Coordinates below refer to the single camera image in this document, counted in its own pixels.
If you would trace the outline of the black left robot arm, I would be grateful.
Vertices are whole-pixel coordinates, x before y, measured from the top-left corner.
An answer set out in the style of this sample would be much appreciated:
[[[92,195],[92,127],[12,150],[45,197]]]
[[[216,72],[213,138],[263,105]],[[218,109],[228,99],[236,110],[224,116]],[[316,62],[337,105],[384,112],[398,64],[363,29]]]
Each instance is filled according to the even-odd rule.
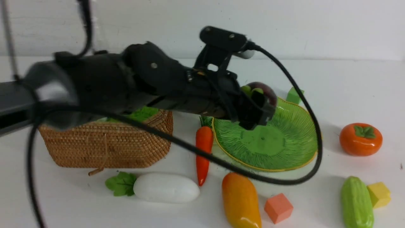
[[[1,135],[34,123],[59,105],[129,114],[144,106],[241,122],[247,130],[266,125],[277,96],[263,90],[243,94],[237,75],[182,65],[153,43],[130,45],[123,53],[102,53],[72,60],[68,52],[34,63],[19,81],[1,83]]]

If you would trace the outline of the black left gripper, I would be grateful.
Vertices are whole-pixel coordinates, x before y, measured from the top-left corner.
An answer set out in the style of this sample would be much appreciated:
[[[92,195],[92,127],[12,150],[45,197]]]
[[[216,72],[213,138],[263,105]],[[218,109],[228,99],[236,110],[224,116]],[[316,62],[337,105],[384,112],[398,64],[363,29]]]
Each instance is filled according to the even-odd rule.
[[[234,74],[217,76],[212,71],[187,69],[183,76],[171,77],[168,89],[149,103],[150,107],[238,121],[245,130],[266,126],[277,107],[273,93],[242,92]]]

